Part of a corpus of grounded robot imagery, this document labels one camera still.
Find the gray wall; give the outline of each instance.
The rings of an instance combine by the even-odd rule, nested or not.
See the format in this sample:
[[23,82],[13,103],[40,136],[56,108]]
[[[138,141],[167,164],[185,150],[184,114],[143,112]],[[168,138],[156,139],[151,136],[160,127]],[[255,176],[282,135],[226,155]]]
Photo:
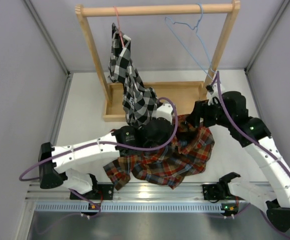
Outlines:
[[22,1],[0,0],[0,240],[14,237],[28,188],[18,177],[48,140],[64,83]]
[[[75,5],[85,7],[146,6],[172,4],[230,3],[231,0],[32,0],[53,38],[66,66],[71,71],[94,70],[94,64],[81,27],[75,15]],[[244,68],[261,36],[271,22],[282,0],[241,0],[241,10],[230,35],[221,68]],[[212,55],[220,36],[225,14],[206,14],[199,33]],[[174,15],[175,21],[194,25],[199,15]],[[116,17],[89,18],[100,60],[107,69],[111,52],[111,24]],[[165,25],[164,16],[122,16],[121,30],[132,39],[131,56],[139,70],[198,69],[196,63]],[[200,41],[186,26],[175,26],[194,55],[209,66]]]
[[290,5],[250,71],[261,115],[290,166]]

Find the clothes hanger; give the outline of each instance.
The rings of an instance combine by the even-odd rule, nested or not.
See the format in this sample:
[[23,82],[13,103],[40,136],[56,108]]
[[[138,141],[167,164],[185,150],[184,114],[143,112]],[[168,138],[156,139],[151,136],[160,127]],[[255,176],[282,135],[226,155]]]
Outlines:
[[182,41],[182,39],[180,38],[180,36],[178,36],[176,34],[176,32],[173,30],[173,27],[168,23],[168,20],[171,22],[172,25],[175,25],[175,24],[181,24],[181,25],[186,25],[187,27],[189,27],[191,30],[195,30],[195,35],[198,37],[199,41],[201,42],[203,48],[204,48],[204,51],[205,51],[205,54],[207,56],[207,59],[208,59],[208,63],[209,63],[209,68],[211,69],[211,71],[216,74],[215,71],[213,71],[212,69],[212,61],[211,61],[211,58],[210,58],[210,55],[208,53],[208,50],[206,48],[206,45],[203,41],[203,39],[201,38],[201,36],[199,35],[198,31],[199,31],[199,25],[200,25],[200,22],[203,18],[203,15],[204,15],[204,10],[203,10],[203,7],[200,3],[197,3],[197,5],[200,7],[201,9],[201,14],[200,14],[200,18],[198,19],[197,23],[195,26],[191,26],[189,25],[187,22],[181,22],[181,21],[174,21],[171,17],[168,17],[166,16],[165,17],[165,23],[166,25],[168,26],[168,28],[171,30],[171,32],[174,34],[174,36],[177,38],[177,40],[180,42],[180,44],[184,47],[184,49],[188,52],[188,54],[193,58],[193,60],[197,63],[197,65],[210,77],[210,79],[212,79],[212,77],[208,74],[208,72],[202,67],[202,65],[200,64],[200,62],[196,59],[196,57],[191,53],[191,51],[189,50],[189,48],[184,44],[184,42]]

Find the plaid shirt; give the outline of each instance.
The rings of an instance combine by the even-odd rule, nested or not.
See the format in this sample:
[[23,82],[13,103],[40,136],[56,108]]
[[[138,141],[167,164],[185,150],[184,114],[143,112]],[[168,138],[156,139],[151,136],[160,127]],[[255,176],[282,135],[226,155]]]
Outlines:
[[[137,179],[174,189],[186,176],[204,172],[215,143],[213,135],[206,127],[185,125],[187,116],[178,116],[176,136],[165,148],[119,157],[103,167],[117,190],[130,181],[130,173]],[[188,134],[192,135],[189,140],[181,137]]]
[[108,77],[114,83],[123,84],[122,105],[126,122],[128,125],[140,127],[156,116],[157,96],[154,89],[144,87],[131,59],[131,39],[124,33],[121,34],[125,47],[122,46],[119,30],[113,23]]

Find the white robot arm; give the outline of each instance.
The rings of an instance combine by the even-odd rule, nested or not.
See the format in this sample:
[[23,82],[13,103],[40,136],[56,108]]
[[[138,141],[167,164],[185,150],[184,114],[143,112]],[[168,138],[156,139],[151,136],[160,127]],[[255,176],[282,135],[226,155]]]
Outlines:
[[221,177],[215,186],[206,186],[205,199],[240,197],[266,213],[278,230],[286,232],[290,229],[290,168],[279,153],[270,131],[262,120],[248,115],[246,99],[241,93],[225,92],[220,83],[207,89],[210,98],[197,101],[186,120],[197,127],[198,119],[203,118],[205,127],[221,125],[227,128],[258,164],[274,192],[264,191],[232,172]]
[[[264,191],[232,172],[221,177],[217,184],[207,185],[205,199],[218,201],[240,197],[266,213],[278,230],[286,232],[290,229],[290,168],[277,150],[270,131],[262,120],[248,116],[246,99],[241,93],[228,91],[221,95],[233,124],[222,108],[216,84],[207,89],[211,93],[210,99],[196,101],[186,122],[198,127],[202,118],[205,127],[221,125],[227,128],[230,135],[256,161],[274,192]],[[172,115],[172,106],[165,103],[157,109],[156,118],[141,129],[124,126],[103,137],[75,145],[52,146],[44,143],[39,161],[55,158],[39,166],[40,187],[50,189],[63,186],[80,194],[96,191],[96,178],[91,174],[82,174],[73,167],[93,161],[103,161],[105,165],[120,156],[140,154],[141,151],[135,150],[135,147],[144,149],[165,143],[174,128]]]

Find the metal frame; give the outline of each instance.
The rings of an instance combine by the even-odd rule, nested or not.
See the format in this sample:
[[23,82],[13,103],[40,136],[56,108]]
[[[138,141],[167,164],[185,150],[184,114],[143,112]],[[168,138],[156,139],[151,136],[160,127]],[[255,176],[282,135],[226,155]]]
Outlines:
[[35,201],[25,202],[14,240],[26,240],[28,238],[35,208],[36,208]]
[[57,139],[59,137],[60,129],[61,129],[61,124],[63,120],[63,115],[66,107],[66,102],[67,98],[69,97],[70,94],[70,88],[73,80],[73,74],[69,74],[69,76],[65,80],[65,85],[64,89],[62,92],[62,95],[60,97],[60,101],[58,104],[56,116],[53,122],[53,127],[51,129],[51,133],[49,135],[49,141],[53,144],[56,145]]
[[278,22],[282,18],[283,14],[285,13],[285,11],[286,11],[287,7],[289,6],[289,4],[290,4],[290,0],[283,0],[282,1],[282,3],[279,6],[274,18],[272,19],[269,27],[267,28],[267,30],[264,33],[264,35],[261,37],[260,42],[258,43],[255,52],[252,54],[251,58],[248,61],[248,64],[247,64],[247,66],[245,68],[246,74],[248,74],[249,71],[251,70],[251,68],[253,67],[255,61],[257,60],[257,58],[259,57],[260,53],[262,52],[265,44],[269,40],[270,36],[272,35],[273,30],[275,29],[275,27],[277,26]]
[[22,0],[22,2],[25,4],[25,6],[28,9],[29,13],[31,14],[33,20],[37,24],[37,27],[38,27],[39,31],[41,32],[42,36],[46,40],[46,43],[47,43],[50,51],[53,53],[55,59],[57,60],[59,66],[63,70],[64,74],[69,76],[70,75],[70,71],[66,67],[66,65],[65,65],[65,63],[64,63],[64,61],[63,61],[58,49],[56,48],[56,46],[54,44],[54,41],[52,40],[49,32],[47,31],[45,25],[43,24],[43,21],[41,20],[38,12],[36,11],[33,3],[31,2],[31,0]]

